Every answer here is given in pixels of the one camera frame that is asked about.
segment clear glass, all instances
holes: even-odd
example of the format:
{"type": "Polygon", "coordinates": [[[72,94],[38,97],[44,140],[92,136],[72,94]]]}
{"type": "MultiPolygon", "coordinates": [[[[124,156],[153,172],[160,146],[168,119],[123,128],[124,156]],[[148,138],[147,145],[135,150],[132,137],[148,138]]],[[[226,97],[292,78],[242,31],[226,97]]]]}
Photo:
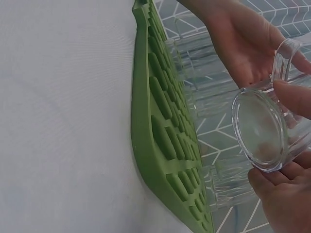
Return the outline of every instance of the clear glass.
{"type": "Polygon", "coordinates": [[[247,178],[251,168],[251,163],[242,154],[202,168],[211,211],[245,203],[256,197],[247,178]]]}
{"type": "Polygon", "coordinates": [[[226,111],[238,92],[238,87],[228,79],[219,79],[207,83],[196,83],[186,90],[188,105],[194,119],[206,118],[226,111]]]}
{"type": "Polygon", "coordinates": [[[311,33],[286,39],[278,48],[271,79],[243,88],[232,104],[238,143],[250,162],[265,172],[281,169],[311,143],[311,121],[286,109],[273,80],[311,87],[311,33]]]}

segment white wall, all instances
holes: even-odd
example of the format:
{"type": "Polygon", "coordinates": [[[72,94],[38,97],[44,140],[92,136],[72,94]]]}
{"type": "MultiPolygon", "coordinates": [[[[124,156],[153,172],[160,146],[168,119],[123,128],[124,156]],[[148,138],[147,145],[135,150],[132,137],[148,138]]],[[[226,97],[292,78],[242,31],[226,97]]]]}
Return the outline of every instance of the white wall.
{"type": "Polygon", "coordinates": [[[188,231],[130,140],[132,0],[0,1],[0,232],[188,231]]]}

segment drinking glass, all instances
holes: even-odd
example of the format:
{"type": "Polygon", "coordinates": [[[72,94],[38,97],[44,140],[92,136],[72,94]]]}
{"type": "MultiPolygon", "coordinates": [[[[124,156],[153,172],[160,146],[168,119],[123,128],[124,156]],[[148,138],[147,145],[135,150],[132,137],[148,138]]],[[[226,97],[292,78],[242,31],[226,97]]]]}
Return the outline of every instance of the drinking glass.
{"type": "Polygon", "coordinates": [[[271,79],[243,88],[232,104],[236,138],[250,162],[265,172],[281,169],[311,143],[311,121],[283,106],[273,81],[311,87],[311,33],[278,48],[271,79]]]}
{"type": "Polygon", "coordinates": [[[245,203],[256,196],[247,178],[251,168],[242,154],[202,168],[211,211],[245,203]]]}

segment glass bottom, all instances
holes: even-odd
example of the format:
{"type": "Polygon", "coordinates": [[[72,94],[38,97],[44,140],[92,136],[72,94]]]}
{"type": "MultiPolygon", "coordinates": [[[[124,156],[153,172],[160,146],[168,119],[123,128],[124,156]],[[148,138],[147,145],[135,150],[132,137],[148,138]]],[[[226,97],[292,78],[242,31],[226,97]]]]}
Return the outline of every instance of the glass bottom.
{"type": "Polygon", "coordinates": [[[233,101],[232,123],[240,147],[254,166],[266,172],[282,167],[283,118],[267,94],[242,89],[233,101]]]}

